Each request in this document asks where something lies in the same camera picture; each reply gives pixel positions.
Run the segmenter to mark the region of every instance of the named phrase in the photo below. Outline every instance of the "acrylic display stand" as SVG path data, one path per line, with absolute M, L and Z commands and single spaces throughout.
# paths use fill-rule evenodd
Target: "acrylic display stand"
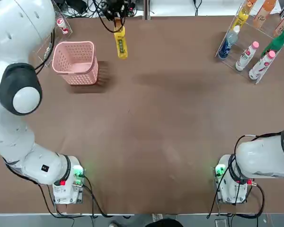
M 55 40 L 54 40 L 54 45 L 56 46 L 58 43 L 62 42 L 62 41 L 65 41 L 67 40 L 70 35 L 72 34 L 72 29 L 71 29 L 71 26 L 70 24 L 68 23 L 67 19 L 63 16 L 61 10 L 59 9 L 59 7 L 56 5 L 56 3 L 54 1 L 52 1 L 53 3 L 53 8 L 54 8 L 54 11 L 55 11 L 55 22 L 57 21 L 58 18 L 63 18 L 64 19 L 64 22 L 66 24 L 66 26 L 68 27 L 69 31 L 67 34 L 63 34 L 62 33 L 62 30 L 57 26 L 57 24 L 55 23 Z M 45 59 L 46 55 L 48 54 L 49 52 L 49 49 L 50 49 L 50 46 L 49 46 L 49 43 L 50 43 L 50 40 L 51 40 L 51 36 L 48 36 L 44 43 L 37 49 L 37 55 L 38 55 L 38 58 L 40 59 L 40 63 Z M 51 56 L 49 57 L 48 61 L 45 63 L 45 66 L 48 67 L 51 62 L 52 62 L 52 59 L 53 59 L 53 53 L 51 54 Z
M 233 18 L 231 25 L 228 28 L 227 33 L 229 32 L 229 30 L 232 28 L 233 23 L 235 22 L 235 20 L 238 18 L 238 13 L 241 10 L 241 8 L 243 7 L 243 4 L 240 5 L 236 16 Z M 261 77 L 259 77 L 257 80 L 251 80 L 249 78 L 249 70 L 256 64 L 256 62 L 260 59 L 260 55 L 261 53 L 264 51 L 264 49 L 267 47 L 267 45 L 273 40 L 273 31 L 275 30 L 275 28 L 278 26 L 278 24 L 280 23 L 281 19 L 279 14 L 273 14 L 273 15 L 269 15 L 267 20 L 264 22 L 264 24 L 262 25 L 261 28 L 255 28 L 253 26 L 253 19 L 254 16 L 256 15 L 257 12 L 254 10 L 251 10 L 250 12 L 250 16 L 248 17 L 247 21 L 245 22 L 245 24 L 242 26 L 242 28 L 240 29 L 239 35 L 238 35 L 238 41 L 231 47 L 231 50 L 229 52 L 228 57 L 223 60 L 222 62 L 225 63 L 226 65 L 228 65 L 229 67 L 231 67 L 232 69 L 234 69 L 238 74 L 244 76 L 245 78 L 249 79 L 251 81 L 251 83 L 255 83 L 257 84 L 263 77 L 263 75 L 266 73 L 266 71 L 268 70 L 268 68 L 271 66 L 271 63 L 268 68 L 265 70 L 265 72 L 262 74 Z M 224 40 L 226 38 L 226 34 L 223 38 L 222 43 L 220 44 L 217 52 L 216 52 L 216 57 L 218 58 L 218 51 L 220 49 L 220 47 L 222 46 L 222 44 L 224 43 Z M 248 63 L 248 65 L 245 67 L 245 69 L 243 71 L 237 71 L 235 64 L 237 62 L 237 60 L 240 58 L 241 54 L 246 50 L 246 48 L 248 48 L 253 41 L 258 41 L 260 46 L 258 48 L 258 50 L 256 51 L 254 57 L 251 59 L 251 61 Z

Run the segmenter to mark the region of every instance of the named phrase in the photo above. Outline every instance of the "green bottle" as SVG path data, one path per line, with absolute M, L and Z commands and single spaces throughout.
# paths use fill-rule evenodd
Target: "green bottle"
M 261 57 L 267 54 L 269 51 L 278 52 L 284 45 L 284 30 L 277 38 L 273 39 L 271 43 L 262 52 Z

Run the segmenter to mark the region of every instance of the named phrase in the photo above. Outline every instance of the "brown table surface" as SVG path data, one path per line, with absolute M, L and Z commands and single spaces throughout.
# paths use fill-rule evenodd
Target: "brown table surface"
M 284 49 L 253 85 L 213 57 L 231 20 L 128 19 L 125 61 L 98 19 L 70 20 L 71 40 L 96 46 L 101 85 L 79 94 L 44 69 L 42 104 L 25 117 L 36 142 L 80 160 L 105 212 L 208 213 L 219 158 L 243 134 L 284 128 Z M 284 213 L 284 179 L 257 182 L 265 212 Z M 254 193 L 237 212 L 258 211 Z M 67 212 L 91 213 L 91 199 Z M 0 213 L 47 213 L 38 187 L 11 174 L 1 157 Z

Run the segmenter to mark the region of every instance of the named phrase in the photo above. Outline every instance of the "white robotic arm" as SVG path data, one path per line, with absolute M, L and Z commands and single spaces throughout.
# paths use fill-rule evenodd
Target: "white robotic arm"
M 241 143 L 236 158 L 222 156 L 215 173 L 216 185 L 221 183 L 217 194 L 220 202 L 245 202 L 249 179 L 284 178 L 284 131 Z
M 82 201 L 84 169 L 77 158 L 35 143 L 21 120 L 40 105 L 42 89 L 30 53 L 55 25 L 50 0 L 0 1 L 0 155 L 13 171 L 40 184 L 53 184 L 56 203 Z

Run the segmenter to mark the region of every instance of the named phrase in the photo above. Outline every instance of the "pink basket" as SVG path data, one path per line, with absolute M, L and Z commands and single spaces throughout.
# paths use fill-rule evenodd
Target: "pink basket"
M 53 53 L 53 70 L 71 85 L 95 84 L 98 62 L 90 41 L 61 42 Z

